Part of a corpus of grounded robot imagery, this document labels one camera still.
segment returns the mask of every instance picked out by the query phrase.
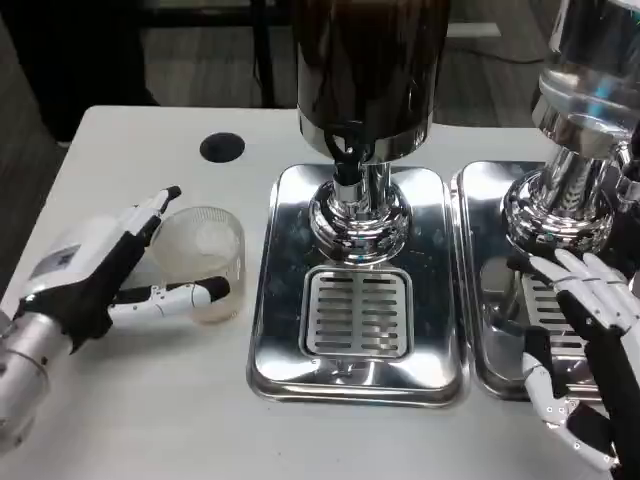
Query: robotic finger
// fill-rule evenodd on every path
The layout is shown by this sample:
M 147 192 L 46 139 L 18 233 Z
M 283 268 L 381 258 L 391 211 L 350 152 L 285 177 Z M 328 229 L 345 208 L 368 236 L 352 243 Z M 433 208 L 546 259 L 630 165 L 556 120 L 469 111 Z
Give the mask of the robotic finger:
M 555 258 L 562 266 L 539 257 L 516 264 L 553 286 L 567 322 L 587 340 L 585 355 L 609 418 L 567 398 L 544 328 L 525 333 L 525 387 L 545 424 L 583 459 L 616 479 L 640 478 L 640 303 L 597 257 L 581 261 L 557 250 Z
M 109 306 L 114 323 L 142 318 L 180 315 L 194 308 L 204 308 L 229 294 L 224 277 L 211 277 L 193 283 L 169 284 L 121 290 Z
M 131 232 L 133 235 L 148 236 L 149 241 L 155 229 L 160 225 L 160 216 L 167 210 L 169 202 L 181 194 L 182 191 L 177 186 L 162 190 L 139 205 L 126 209 L 118 219 L 118 223 L 123 230 Z

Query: black cable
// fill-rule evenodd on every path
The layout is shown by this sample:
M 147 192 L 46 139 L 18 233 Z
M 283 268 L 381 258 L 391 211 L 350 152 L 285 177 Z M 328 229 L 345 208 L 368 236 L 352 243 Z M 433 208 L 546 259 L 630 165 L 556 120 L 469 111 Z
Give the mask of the black cable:
M 485 57 L 490 58 L 491 60 L 497 60 L 499 62 L 510 63 L 512 65 L 535 65 L 536 63 L 544 62 L 544 58 L 532 58 L 530 60 L 518 60 L 517 58 L 506 58 L 501 57 L 500 55 L 495 55 L 489 52 L 483 52 L 481 50 L 474 50 L 473 48 L 465 48 L 465 47 L 454 47 L 451 45 L 447 45 L 446 48 L 455 52 L 468 53 L 470 55 L 475 55 L 477 57 Z
M 260 81 L 260 75 L 258 75 L 258 56 L 256 55 L 256 49 L 253 49 L 253 70 L 251 72 L 253 79 L 258 84 L 260 90 L 262 90 L 262 82 Z

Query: floor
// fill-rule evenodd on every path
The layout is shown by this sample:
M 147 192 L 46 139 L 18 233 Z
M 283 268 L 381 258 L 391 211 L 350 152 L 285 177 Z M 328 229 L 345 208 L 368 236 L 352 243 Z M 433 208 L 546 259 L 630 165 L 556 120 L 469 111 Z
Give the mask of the floor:
M 529 105 L 560 0 L 453 0 L 452 21 L 495 22 L 498 39 L 447 43 L 435 120 L 483 127 L 531 126 Z M 289 28 L 271 32 L 277 101 L 295 106 Z M 174 28 L 144 33 L 149 89 L 162 105 L 258 107 L 248 28 Z M 0 294 L 4 292 L 42 208 L 64 150 L 40 124 L 37 106 L 0 22 Z

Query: dark liquid container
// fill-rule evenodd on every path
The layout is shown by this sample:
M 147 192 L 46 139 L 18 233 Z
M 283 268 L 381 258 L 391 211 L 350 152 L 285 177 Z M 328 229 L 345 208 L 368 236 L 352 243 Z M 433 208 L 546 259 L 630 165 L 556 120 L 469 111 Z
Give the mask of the dark liquid container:
M 298 106 L 325 131 L 358 122 L 370 141 L 433 110 L 449 0 L 294 0 Z

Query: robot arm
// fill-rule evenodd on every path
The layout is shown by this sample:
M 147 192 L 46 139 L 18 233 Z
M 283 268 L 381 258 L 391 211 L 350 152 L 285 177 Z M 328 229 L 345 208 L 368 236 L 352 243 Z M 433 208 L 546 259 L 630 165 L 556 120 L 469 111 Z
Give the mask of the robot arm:
M 587 340 L 585 355 L 609 418 L 568 399 L 546 329 L 525 334 L 525 387 L 549 429 L 592 466 L 616 479 L 640 478 L 640 300 L 595 255 L 581 261 L 556 250 L 555 257 L 562 267 L 531 257 L 519 269 L 553 285 L 567 321 Z
M 180 189 L 170 187 L 118 218 L 90 219 L 60 237 L 36 265 L 13 321 L 0 321 L 0 454 L 30 431 L 57 358 L 101 338 L 114 321 L 175 315 L 229 293 L 222 277 L 120 291 L 178 195 Z

